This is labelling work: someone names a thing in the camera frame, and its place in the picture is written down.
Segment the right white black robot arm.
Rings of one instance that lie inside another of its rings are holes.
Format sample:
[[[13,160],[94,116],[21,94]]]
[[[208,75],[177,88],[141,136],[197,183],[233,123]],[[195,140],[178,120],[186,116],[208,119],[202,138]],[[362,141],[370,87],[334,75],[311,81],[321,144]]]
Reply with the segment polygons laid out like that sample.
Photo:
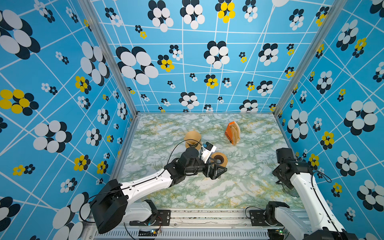
[[[356,240],[338,221],[316,183],[313,170],[295,159],[290,148],[276,150],[278,166],[273,175],[278,182],[295,189],[308,214],[310,227],[283,202],[270,201],[265,219],[270,225],[282,224],[296,240]]]

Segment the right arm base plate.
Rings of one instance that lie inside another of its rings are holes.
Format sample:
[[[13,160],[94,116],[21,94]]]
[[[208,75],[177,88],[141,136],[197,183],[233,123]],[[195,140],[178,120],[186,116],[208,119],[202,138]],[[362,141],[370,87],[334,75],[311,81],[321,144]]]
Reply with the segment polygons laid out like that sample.
[[[266,221],[264,210],[247,210],[246,216],[250,219],[253,227],[276,227],[283,228],[281,223],[269,224]]]

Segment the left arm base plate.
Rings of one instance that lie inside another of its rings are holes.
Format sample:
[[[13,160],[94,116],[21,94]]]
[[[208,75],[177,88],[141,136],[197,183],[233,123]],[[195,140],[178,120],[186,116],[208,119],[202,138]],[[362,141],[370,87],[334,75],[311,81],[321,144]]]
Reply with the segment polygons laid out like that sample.
[[[140,221],[130,221],[130,226],[169,226],[171,219],[171,210],[158,210],[156,213],[151,213],[151,215],[144,220]]]

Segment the clear glass dripper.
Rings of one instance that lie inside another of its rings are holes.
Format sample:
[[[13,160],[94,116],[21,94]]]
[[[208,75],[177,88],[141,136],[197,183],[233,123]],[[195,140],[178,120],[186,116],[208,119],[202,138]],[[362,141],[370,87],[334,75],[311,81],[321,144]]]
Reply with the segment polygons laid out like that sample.
[[[290,195],[291,197],[294,197],[294,198],[300,197],[299,193],[297,192],[297,190],[295,188],[290,189],[286,185],[282,185],[282,188],[283,188],[283,191],[286,194]]]

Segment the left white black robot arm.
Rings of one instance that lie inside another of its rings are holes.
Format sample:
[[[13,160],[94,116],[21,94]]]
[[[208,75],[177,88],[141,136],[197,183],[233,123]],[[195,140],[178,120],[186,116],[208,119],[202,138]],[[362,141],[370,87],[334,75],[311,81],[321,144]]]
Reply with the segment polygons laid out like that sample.
[[[170,188],[186,177],[202,173],[206,178],[217,179],[227,169],[228,159],[222,153],[187,148],[180,157],[173,159],[164,169],[136,181],[119,183],[109,181],[90,203],[96,227],[105,234],[123,222],[151,224],[158,215],[154,203],[137,201],[154,192]]]

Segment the wooden ring dripper holder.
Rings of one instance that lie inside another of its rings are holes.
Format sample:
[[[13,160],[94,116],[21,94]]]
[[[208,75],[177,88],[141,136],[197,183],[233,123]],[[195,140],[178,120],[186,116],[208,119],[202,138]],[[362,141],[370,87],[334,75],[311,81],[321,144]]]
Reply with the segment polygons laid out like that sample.
[[[185,143],[185,146],[186,148],[194,148],[196,150],[200,150],[201,149],[201,144],[200,143],[196,143],[196,144],[189,144],[189,143]]]

